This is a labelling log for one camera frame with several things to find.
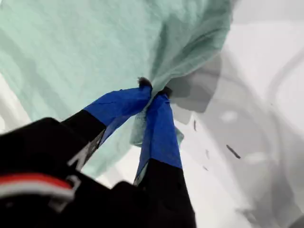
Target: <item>blue tape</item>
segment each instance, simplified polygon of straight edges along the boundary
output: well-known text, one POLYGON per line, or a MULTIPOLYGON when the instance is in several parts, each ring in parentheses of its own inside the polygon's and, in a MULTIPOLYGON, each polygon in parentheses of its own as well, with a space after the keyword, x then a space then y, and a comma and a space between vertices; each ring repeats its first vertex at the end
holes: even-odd
POLYGON ((107 93, 84 108, 106 125, 100 145, 131 116, 141 112, 150 98, 149 86, 125 89, 107 93))
POLYGON ((150 158, 182 168, 173 114, 166 95, 158 95, 147 111, 147 128, 137 169, 138 176, 150 158))

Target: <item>mint green cloth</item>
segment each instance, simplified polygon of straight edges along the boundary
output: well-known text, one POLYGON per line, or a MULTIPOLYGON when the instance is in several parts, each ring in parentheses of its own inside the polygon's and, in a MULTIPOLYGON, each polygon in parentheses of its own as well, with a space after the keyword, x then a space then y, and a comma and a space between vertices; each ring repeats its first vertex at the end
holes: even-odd
MULTIPOLYGON (((64 120, 141 76, 155 94, 220 50, 229 24, 229 0, 3 0, 0 72, 33 121, 64 120)), ((96 177, 120 159, 132 129, 140 144, 143 117, 115 132, 84 172, 96 177)))

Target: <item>wrinkled cloth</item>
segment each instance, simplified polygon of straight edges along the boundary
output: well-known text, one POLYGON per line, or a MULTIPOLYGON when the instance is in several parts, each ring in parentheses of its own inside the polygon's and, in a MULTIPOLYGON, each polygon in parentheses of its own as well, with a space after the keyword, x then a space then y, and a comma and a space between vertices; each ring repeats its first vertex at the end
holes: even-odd
MULTIPOLYGON (((0 72, 31 120, 64 120, 101 95, 153 85, 152 96, 221 49, 229 0, 3 0, 0 72)), ((140 144, 130 118, 84 167, 91 177, 140 144)))

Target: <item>black mark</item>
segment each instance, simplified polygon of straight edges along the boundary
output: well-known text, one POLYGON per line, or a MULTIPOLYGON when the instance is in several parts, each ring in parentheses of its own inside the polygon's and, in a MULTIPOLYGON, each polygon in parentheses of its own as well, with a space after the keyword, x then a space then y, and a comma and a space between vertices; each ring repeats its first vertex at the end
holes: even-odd
POLYGON ((196 131, 196 121, 193 122, 193 129, 196 131))
POLYGON ((210 159, 208 150, 206 150, 206 157, 208 158, 208 160, 210 159))
POLYGON ((238 159, 241 158, 241 157, 238 155, 238 153, 236 153, 229 145, 226 145, 226 146, 227 146, 228 150, 230 150, 231 153, 233 153, 234 156, 235 156, 236 158, 238 158, 238 159))

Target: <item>red wire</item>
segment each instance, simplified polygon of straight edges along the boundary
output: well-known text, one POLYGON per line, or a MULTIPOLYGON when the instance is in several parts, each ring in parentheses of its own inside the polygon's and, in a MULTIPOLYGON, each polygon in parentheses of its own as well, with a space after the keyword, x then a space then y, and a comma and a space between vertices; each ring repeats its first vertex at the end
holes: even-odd
POLYGON ((0 185, 22 181, 41 181, 58 187, 72 189, 72 187, 63 180, 41 173, 22 173, 0 176, 0 185))

